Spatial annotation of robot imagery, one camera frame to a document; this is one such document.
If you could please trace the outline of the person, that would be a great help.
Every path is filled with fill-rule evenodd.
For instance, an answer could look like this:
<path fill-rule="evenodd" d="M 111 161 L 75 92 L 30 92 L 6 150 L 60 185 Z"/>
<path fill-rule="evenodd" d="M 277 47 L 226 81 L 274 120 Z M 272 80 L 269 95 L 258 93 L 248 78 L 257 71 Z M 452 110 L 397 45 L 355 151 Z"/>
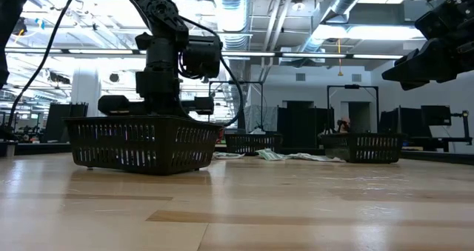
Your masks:
<path fill-rule="evenodd" d="M 343 117 L 337 120 L 336 132 L 337 133 L 349 133 L 351 131 L 350 119 Z"/>

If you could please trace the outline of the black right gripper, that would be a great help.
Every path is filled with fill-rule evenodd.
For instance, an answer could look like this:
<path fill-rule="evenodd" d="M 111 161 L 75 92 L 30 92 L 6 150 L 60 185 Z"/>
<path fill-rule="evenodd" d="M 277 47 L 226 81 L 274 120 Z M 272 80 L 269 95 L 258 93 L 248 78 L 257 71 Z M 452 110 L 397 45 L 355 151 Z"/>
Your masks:
<path fill-rule="evenodd" d="M 419 18 L 415 27 L 427 42 L 384 71 L 384 80 L 398 81 L 408 91 L 474 70 L 474 0 L 446 0 Z"/>

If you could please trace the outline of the black background rig frame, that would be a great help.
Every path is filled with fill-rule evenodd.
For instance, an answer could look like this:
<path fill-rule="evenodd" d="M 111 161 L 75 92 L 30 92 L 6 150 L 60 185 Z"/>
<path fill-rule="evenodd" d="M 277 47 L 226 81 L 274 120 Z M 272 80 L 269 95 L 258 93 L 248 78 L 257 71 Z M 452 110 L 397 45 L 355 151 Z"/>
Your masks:
<path fill-rule="evenodd" d="M 374 89 L 375 90 L 375 113 L 376 113 L 376 122 L 375 122 L 375 125 L 376 125 L 376 132 L 378 132 L 379 130 L 379 122 L 380 122 L 380 104 L 379 104 L 379 88 L 378 86 L 367 86 L 367 85 L 359 85 L 359 84 L 344 84 L 344 85 L 327 85 L 327 88 L 326 88 L 326 97 L 327 97 L 327 118 L 329 119 L 330 118 L 330 114 L 329 114 L 329 111 L 330 111 L 330 108 L 331 108 L 331 104 L 330 104 L 330 89 L 334 87 L 334 88 L 343 88 L 345 90 L 358 90 L 358 89 L 364 89 L 366 92 L 368 92 L 368 88 L 370 89 Z"/>

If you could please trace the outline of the long ceiling light strip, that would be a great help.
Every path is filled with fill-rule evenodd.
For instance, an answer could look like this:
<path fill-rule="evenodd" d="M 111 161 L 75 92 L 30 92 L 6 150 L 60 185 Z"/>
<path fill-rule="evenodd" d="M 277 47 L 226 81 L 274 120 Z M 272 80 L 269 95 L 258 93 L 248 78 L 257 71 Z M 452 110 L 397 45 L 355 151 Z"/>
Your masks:
<path fill-rule="evenodd" d="M 144 56 L 143 50 L 112 50 L 112 49 L 52 49 L 50 54 L 56 55 L 98 55 L 98 56 Z M 286 52 L 254 52 L 254 51 L 222 51 L 223 57 L 258 57 L 258 58 L 341 58 L 366 60 L 396 60 L 402 55 L 360 54 L 360 53 L 286 53 Z"/>

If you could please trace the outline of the black slotted plastic basket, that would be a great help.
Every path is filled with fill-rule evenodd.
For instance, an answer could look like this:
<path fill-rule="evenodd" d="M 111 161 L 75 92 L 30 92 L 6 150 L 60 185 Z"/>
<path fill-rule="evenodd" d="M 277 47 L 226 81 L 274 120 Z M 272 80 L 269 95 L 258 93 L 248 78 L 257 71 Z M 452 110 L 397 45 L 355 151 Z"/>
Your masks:
<path fill-rule="evenodd" d="M 353 164 L 391 164 L 405 139 L 399 133 L 334 133 L 321 137 L 325 155 Z"/>
<path fill-rule="evenodd" d="M 210 165 L 217 124 L 175 116 L 66 118 L 74 163 L 148 175 Z"/>
<path fill-rule="evenodd" d="M 280 134 L 225 134 L 227 152 L 257 155 L 258 150 L 270 149 L 279 153 L 283 136 Z"/>

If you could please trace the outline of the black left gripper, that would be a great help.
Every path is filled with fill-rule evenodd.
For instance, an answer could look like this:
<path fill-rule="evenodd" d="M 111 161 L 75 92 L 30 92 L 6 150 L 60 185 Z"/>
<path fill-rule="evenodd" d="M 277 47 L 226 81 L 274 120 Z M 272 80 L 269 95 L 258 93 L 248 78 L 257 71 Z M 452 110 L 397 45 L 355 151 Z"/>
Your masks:
<path fill-rule="evenodd" d="M 136 73 L 136 92 L 143 101 L 131 102 L 123 95 L 102 96 L 98 109 L 106 116 L 144 116 L 147 114 L 180 116 L 178 79 L 173 71 L 141 71 Z M 214 113 L 212 97 L 194 97 L 181 101 L 186 113 L 210 116 Z"/>

